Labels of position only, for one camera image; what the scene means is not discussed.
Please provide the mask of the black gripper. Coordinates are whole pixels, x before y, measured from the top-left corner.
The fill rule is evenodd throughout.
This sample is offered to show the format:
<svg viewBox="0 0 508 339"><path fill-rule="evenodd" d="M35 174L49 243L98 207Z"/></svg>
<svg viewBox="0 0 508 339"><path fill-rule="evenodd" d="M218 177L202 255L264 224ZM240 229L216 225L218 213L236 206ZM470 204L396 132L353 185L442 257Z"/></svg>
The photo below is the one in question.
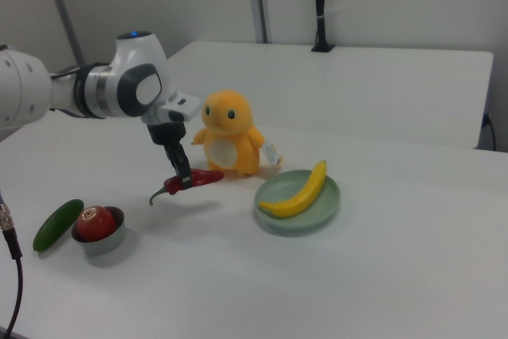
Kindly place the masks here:
<svg viewBox="0 0 508 339"><path fill-rule="evenodd" d="M183 146L180 144L187 132L184 123L173 121L159 125L147 125L147 128L152 142L163 145L171 166L182 180L183 189L191 188L193 186L191 166Z"/></svg>

